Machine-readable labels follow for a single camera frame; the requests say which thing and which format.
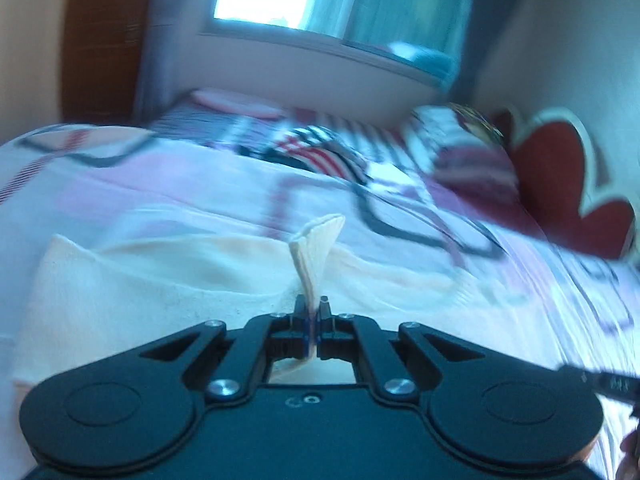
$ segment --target cushion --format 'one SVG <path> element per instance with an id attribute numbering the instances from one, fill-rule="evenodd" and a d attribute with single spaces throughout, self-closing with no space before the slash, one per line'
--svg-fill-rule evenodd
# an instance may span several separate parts
<path id="1" fill-rule="evenodd" d="M 277 119 L 285 115 L 283 108 L 273 101 L 217 88 L 194 90 L 191 92 L 191 99 L 218 112 L 256 119 Z"/>
<path id="2" fill-rule="evenodd" d="M 469 195 L 517 202 L 518 179 L 502 137 L 474 110 L 419 107 L 401 131 L 425 176 Z"/>
<path id="3" fill-rule="evenodd" d="M 523 206 L 550 242 L 603 258 L 623 256 L 635 213 L 625 196 L 604 194 L 589 176 L 596 166 L 589 164 L 593 147 L 582 123 L 564 110 L 543 110 L 530 123 L 536 127 L 511 155 Z M 583 199 L 597 195 L 598 206 L 582 213 Z"/>

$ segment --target striped pillow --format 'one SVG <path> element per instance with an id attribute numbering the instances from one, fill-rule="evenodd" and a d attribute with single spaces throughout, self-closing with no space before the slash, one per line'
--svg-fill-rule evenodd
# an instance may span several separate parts
<path id="1" fill-rule="evenodd" d="M 284 132 L 263 158 L 278 162 L 273 153 L 292 158 L 300 162 L 303 168 L 314 173 L 359 184 L 366 184 L 369 180 L 368 161 L 340 142 L 331 130 L 321 126 L 308 126 Z"/>
<path id="2" fill-rule="evenodd" d="M 402 133 L 420 171 L 449 189 L 517 202 L 518 178 L 504 148 L 481 140 L 463 124 L 450 107 L 414 110 Z"/>

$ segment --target bed headboard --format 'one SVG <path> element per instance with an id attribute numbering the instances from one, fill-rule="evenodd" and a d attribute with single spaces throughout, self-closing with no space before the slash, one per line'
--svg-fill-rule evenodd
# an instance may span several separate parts
<path id="1" fill-rule="evenodd" d="M 522 204 L 549 241 L 610 259 L 635 251 L 632 202 L 609 182 L 578 117 L 548 108 L 525 123 L 509 108 L 492 118 L 508 140 Z"/>

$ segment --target window frame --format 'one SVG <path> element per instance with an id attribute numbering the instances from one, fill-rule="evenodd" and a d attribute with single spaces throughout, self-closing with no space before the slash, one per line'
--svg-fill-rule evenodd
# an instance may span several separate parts
<path id="1" fill-rule="evenodd" d="M 344 23 L 338 24 L 342 29 L 341 38 L 298 28 L 214 18 L 213 16 L 218 0 L 207 0 L 206 21 L 200 34 L 203 36 L 221 36 L 239 40 L 282 44 L 304 50 L 313 50 L 315 52 L 367 64 L 441 90 L 447 89 L 451 85 L 458 72 L 457 66 L 454 67 L 451 74 L 442 78 L 418 68 L 409 60 L 395 56 L 391 52 L 379 50 L 367 44 L 345 40 L 344 36 L 352 25 L 351 20 L 353 18 L 353 6 L 355 2 L 356 0 L 348 0 L 348 4 L 341 12 L 346 16 L 346 20 L 344 18 L 342 19 Z M 462 26 L 458 28 L 458 36 L 455 39 L 457 52 L 462 50 L 466 24 L 471 10 L 471 0 L 462 0 L 462 9 L 464 12 L 462 16 Z"/>

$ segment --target white cloth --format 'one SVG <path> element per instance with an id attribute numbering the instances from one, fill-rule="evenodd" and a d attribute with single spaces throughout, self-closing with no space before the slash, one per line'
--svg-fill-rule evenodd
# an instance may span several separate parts
<path id="1" fill-rule="evenodd" d="M 336 312 L 375 317 L 388 330 L 408 319 L 437 319 L 439 328 L 457 335 L 461 326 L 471 327 L 466 335 L 474 339 L 483 326 L 492 326 L 492 312 L 508 303 L 513 307 L 500 286 L 483 285 L 464 271 L 458 279 L 419 274 L 332 248 L 343 222 L 340 215 L 313 221 L 289 245 L 269 238 L 190 235 L 92 252 L 55 237 L 28 303 L 14 385 L 26 391 L 53 374 L 207 319 L 222 319 L 233 329 L 253 316 L 291 312 L 302 292 L 317 305 L 322 291 Z M 461 322 L 469 314 L 474 322 Z M 556 362 L 552 354 L 549 360 Z"/>

